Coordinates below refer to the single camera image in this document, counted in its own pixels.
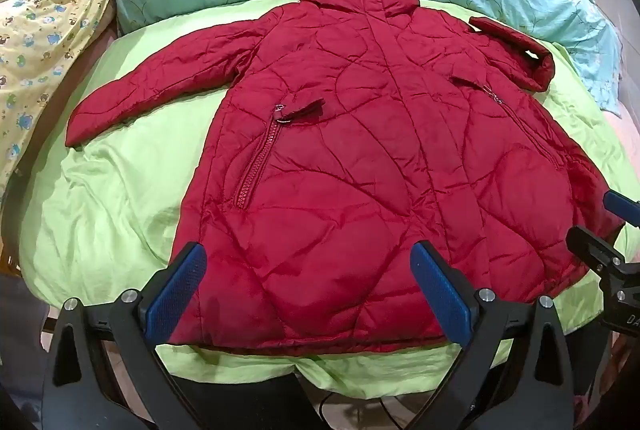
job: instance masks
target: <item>cartoon print fabric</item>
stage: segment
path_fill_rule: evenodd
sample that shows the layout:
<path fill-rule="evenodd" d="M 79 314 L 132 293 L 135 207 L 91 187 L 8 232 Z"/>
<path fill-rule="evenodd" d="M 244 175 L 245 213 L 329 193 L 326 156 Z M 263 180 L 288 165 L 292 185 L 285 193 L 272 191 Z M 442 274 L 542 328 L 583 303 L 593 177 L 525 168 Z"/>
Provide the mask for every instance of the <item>cartoon print fabric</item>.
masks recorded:
<path fill-rule="evenodd" d="M 109 0 L 0 0 L 0 207 L 31 130 Z"/>

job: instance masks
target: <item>red puffer jacket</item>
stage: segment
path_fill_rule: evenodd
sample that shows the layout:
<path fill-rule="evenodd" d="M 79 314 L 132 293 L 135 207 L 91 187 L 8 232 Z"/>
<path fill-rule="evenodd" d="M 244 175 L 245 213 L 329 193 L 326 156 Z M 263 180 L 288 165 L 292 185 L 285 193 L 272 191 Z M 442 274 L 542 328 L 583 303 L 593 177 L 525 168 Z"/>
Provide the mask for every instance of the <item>red puffer jacket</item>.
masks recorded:
<path fill-rule="evenodd" d="M 606 237 L 620 220 L 598 169 L 523 91 L 547 89 L 553 58 L 472 24 L 418 0 L 300 0 L 183 36 L 78 106 L 69 146 L 232 83 L 182 202 L 174 254 L 199 241 L 209 267 L 174 343 L 433 343 L 409 270 L 421 239 L 504 299 L 558 295 L 585 274 L 567 230 Z"/>

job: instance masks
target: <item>zipper pocket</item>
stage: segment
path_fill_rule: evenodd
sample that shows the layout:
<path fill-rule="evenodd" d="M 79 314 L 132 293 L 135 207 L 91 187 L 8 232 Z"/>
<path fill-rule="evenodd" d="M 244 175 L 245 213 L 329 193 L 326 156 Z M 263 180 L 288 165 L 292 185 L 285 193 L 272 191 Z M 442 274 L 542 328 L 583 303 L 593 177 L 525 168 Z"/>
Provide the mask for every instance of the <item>zipper pocket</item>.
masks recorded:
<path fill-rule="evenodd" d="M 271 155 L 271 150 L 273 150 L 273 146 L 278 139 L 280 130 L 285 125 L 290 124 L 293 121 L 300 120 L 313 112 L 319 111 L 323 103 L 324 100 L 315 100 L 305 107 L 294 110 L 288 114 L 283 111 L 285 108 L 284 105 L 276 105 L 269 126 L 267 127 L 267 130 L 264 131 L 260 145 L 258 146 L 255 155 L 252 157 L 244 176 L 242 177 L 240 188 L 236 195 L 236 207 L 241 210 L 246 210 L 248 208 L 251 196 L 255 191 L 258 181 L 260 181 L 260 176 L 262 175 L 262 171 L 264 170 L 267 160 Z"/>
<path fill-rule="evenodd" d="M 249 203 L 249 199 L 269 159 L 271 149 L 273 149 L 273 145 L 276 142 L 278 134 L 280 134 L 281 128 L 282 123 L 277 120 L 271 120 L 269 127 L 265 131 L 265 135 L 262 137 L 257 152 L 251 160 L 247 171 L 244 173 L 240 188 L 238 189 L 238 195 L 236 196 L 236 206 L 241 210 L 246 209 Z"/>
<path fill-rule="evenodd" d="M 489 96 L 491 96 L 494 99 L 494 101 L 498 105 L 500 105 L 500 107 L 503 108 L 504 112 L 507 113 L 508 117 L 510 117 L 511 120 L 513 120 L 513 122 L 520 128 L 520 130 L 525 134 L 525 136 L 529 138 L 531 143 L 535 145 L 535 147 L 538 149 L 538 152 L 541 155 L 543 155 L 546 159 L 548 159 L 549 163 L 551 163 L 555 169 L 560 168 L 558 162 L 553 157 L 553 154 L 551 154 L 551 152 L 548 149 L 546 149 L 537 139 L 535 139 L 535 137 L 533 137 L 532 134 L 529 133 L 529 131 L 527 131 L 527 128 L 525 127 L 523 121 L 518 118 L 518 115 L 515 113 L 515 111 L 511 109 L 510 106 L 508 106 L 503 100 L 501 100 L 500 97 L 496 93 L 494 93 L 489 86 L 487 85 L 482 86 L 482 90 L 485 93 L 487 93 Z"/>

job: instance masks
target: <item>jacket sleeve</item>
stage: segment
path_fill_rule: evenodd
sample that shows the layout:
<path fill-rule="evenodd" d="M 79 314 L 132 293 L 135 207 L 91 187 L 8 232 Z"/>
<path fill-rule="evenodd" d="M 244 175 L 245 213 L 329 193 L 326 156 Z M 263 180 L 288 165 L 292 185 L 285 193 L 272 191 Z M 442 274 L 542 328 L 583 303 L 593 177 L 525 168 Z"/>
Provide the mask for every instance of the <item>jacket sleeve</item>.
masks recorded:
<path fill-rule="evenodd" d="M 69 118 L 65 145 L 79 145 L 181 94 L 234 80 L 280 15 L 276 8 L 257 20 L 196 30 L 176 39 L 132 72 L 87 96 Z"/>
<path fill-rule="evenodd" d="M 490 49 L 485 42 L 476 42 L 492 65 L 505 73 L 518 87 L 536 93 L 548 89 L 556 74 L 551 52 L 530 36 L 518 32 L 487 17 L 472 17 L 469 23 L 478 28 L 481 36 L 498 41 L 504 49 Z M 527 51 L 536 55 L 533 58 Z"/>

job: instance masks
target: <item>black cable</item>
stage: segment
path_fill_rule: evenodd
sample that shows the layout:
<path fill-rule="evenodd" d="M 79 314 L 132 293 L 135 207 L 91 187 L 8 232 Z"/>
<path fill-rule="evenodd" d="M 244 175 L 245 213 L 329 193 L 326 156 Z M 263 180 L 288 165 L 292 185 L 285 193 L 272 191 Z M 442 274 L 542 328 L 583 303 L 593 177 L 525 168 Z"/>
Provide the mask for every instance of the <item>black cable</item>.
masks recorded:
<path fill-rule="evenodd" d="M 329 394 L 327 394 L 327 396 L 320 402 L 320 405 L 318 406 L 318 415 L 320 416 L 320 419 L 322 420 L 323 423 L 325 423 L 326 425 L 329 425 L 329 422 L 325 419 L 324 414 L 322 413 L 322 409 L 324 408 L 324 404 L 327 402 L 327 400 L 332 397 L 335 394 L 335 392 L 331 392 Z"/>
<path fill-rule="evenodd" d="M 389 412 L 389 409 L 386 407 L 385 402 L 382 401 L 382 398 L 379 397 L 378 401 L 380 402 L 380 406 L 382 407 L 382 410 L 385 411 L 386 416 L 391 419 L 391 422 L 396 425 L 396 428 L 398 430 L 404 430 L 401 426 L 400 423 L 398 421 L 395 420 L 395 418 L 391 415 L 391 412 Z"/>

